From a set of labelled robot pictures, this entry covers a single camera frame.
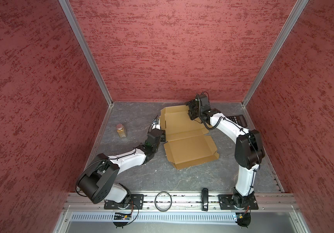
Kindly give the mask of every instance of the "cardboard box lid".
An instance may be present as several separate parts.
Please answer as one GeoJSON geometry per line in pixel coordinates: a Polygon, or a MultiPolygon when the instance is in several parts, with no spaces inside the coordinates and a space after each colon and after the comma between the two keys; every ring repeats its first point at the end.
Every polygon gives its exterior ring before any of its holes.
{"type": "Polygon", "coordinates": [[[208,129],[203,124],[189,118],[188,110],[189,107],[185,105],[166,107],[161,110],[160,127],[166,131],[166,141],[176,141],[208,133],[208,129]]]}
{"type": "Polygon", "coordinates": [[[164,149],[167,159],[177,169],[199,165],[219,158],[217,147],[208,129],[200,120],[190,120],[188,106],[162,109],[160,127],[166,131],[164,149]]]}

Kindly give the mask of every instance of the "textured red wall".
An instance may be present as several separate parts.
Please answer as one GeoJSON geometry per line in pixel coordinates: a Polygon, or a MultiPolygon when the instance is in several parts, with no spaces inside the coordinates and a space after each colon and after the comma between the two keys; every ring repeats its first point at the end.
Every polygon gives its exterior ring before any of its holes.
{"type": "Polygon", "coordinates": [[[334,2],[310,0],[248,104],[313,232],[334,232],[334,2]]]}
{"type": "Polygon", "coordinates": [[[296,0],[71,0],[116,101],[243,100],[296,0]]]}
{"type": "Polygon", "coordinates": [[[106,108],[58,1],[0,1],[0,232],[51,233],[106,108]]]}

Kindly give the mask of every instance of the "metal bracket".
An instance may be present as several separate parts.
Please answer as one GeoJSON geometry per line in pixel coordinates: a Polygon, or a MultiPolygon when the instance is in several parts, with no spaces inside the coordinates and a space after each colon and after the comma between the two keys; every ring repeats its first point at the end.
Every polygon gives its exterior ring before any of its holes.
{"type": "MultiPolygon", "coordinates": [[[[233,194],[219,194],[219,204],[221,210],[238,210],[235,206],[229,203],[229,200],[232,199],[233,194]]],[[[258,210],[258,202],[256,201],[255,197],[250,199],[250,209],[251,210],[258,210]]]]}
{"type": "MultiPolygon", "coordinates": [[[[142,209],[144,194],[131,194],[131,201],[139,208],[142,209]]],[[[121,209],[119,208],[119,204],[114,201],[105,201],[104,205],[105,210],[130,210],[131,205],[129,204],[126,208],[121,209]]]]}

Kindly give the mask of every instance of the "glass bottle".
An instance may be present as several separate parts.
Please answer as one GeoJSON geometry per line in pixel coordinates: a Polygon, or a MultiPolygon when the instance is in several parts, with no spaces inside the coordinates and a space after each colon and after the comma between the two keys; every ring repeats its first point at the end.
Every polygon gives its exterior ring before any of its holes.
{"type": "Polygon", "coordinates": [[[117,124],[117,132],[120,138],[127,137],[127,131],[122,124],[117,124]]]}

